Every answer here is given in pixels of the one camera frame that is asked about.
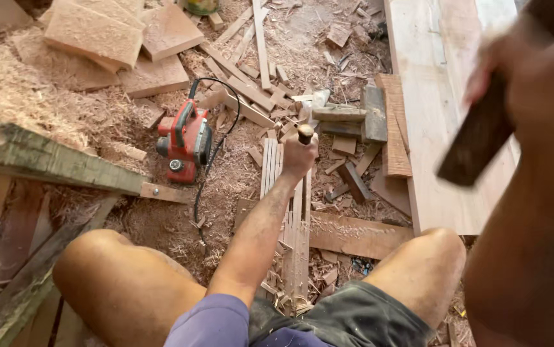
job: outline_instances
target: dark gray shorts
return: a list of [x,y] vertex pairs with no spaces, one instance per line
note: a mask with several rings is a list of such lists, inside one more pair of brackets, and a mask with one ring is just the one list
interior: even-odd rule
[[284,317],[268,300],[256,298],[250,345],[280,328],[313,332],[335,347],[427,346],[434,332],[404,304],[362,281],[349,281],[297,318]]

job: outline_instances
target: wood scrap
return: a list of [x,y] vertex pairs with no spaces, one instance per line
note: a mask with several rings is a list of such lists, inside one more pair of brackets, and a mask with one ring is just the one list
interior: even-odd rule
[[350,107],[314,107],[313,119],[326,122],[363,122],[367,110]]
[[188,204],[193,198],[192,194],[188,191],[182,191],[167,186],[154,185],[148,182],[142,183],[140,197],[179,202],[181,204]]
[[177,5],[144,11],[141,18],[146,24],[142,46],[154,62],[204,41],[204,34]]
[[136,68],[133,71],[120,71],[119,77],[123,83],[123,89],[133,99],[189,87],[189,76],[176,54],[157,62],[152,62],[140,55]]
[[332,140],[332,151],[347,156],[356,153],[356,138],[335,135]]

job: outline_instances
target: light wooden plank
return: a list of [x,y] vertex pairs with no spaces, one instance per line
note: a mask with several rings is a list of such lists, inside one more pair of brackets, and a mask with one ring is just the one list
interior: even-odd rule
[[383,259],[414,237],[410,228],[311,211],[309,247]]
[[271,78],[268,73],[268,56],[266,55],[266,42],[264,40],[264,26],[261,17],[261,0],[253,0],[253,21],[255,22],[255,38],[258,46],[259,75],[262,80],[262,89],[270,90]]
[[[468,43],[478,42],[481,35],[481,30],[472,29],[471,21],[478,18],[483,27],[489,27],[506,16],[514,18],[514,3],[446,0],[430,5],[417,0],[391,0],[386,5],[393,70],[401,76],[403,86],[414,229],[419,232],[442,225],[461,235],[477,235],[514,172],[508,146],[497,154],[473,190],[441,182],[434,168],[465,115],[460,108],[463,86],[475,62],[464,62],[472,53]],[[493,6],[510,10],[497,17],[480,11]]]

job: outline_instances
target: wooden beam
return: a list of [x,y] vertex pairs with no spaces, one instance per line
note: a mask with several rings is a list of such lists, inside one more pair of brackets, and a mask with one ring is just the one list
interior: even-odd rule
[[0,174],[139,195],[147,178],[13,123],[0,124]]
[[311,216],[309,247],[313,248],[383,259],[414,238],[410,228],[315,211]]
[[258,46],[259,74],[262,81],[262,89],[270,90],[271,78],[268,72],[268,56],[266,55],[266,42],[264,40],[264,26],[261,16],[261,0],[253,0],[253,21],[255,22],[255,37]]
[[59,254],[79,234],[103,226],[105,217],[118,200],[111,194],[101,201],[85,225],[64,225],[37,251],[0,294],[0,347],[8,346],[54,287],[52,267]]

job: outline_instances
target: thigh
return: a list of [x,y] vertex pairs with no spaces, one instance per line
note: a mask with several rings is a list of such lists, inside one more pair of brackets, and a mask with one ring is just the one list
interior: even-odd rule
[[452,230],[428,229],[382,260],[363,281],[437,328],[461,279],[466,251]]
[[165,254],[104,229],[70,243],[53,278],[73,310],[112,347],[163,346],[176,319],[206,291]]

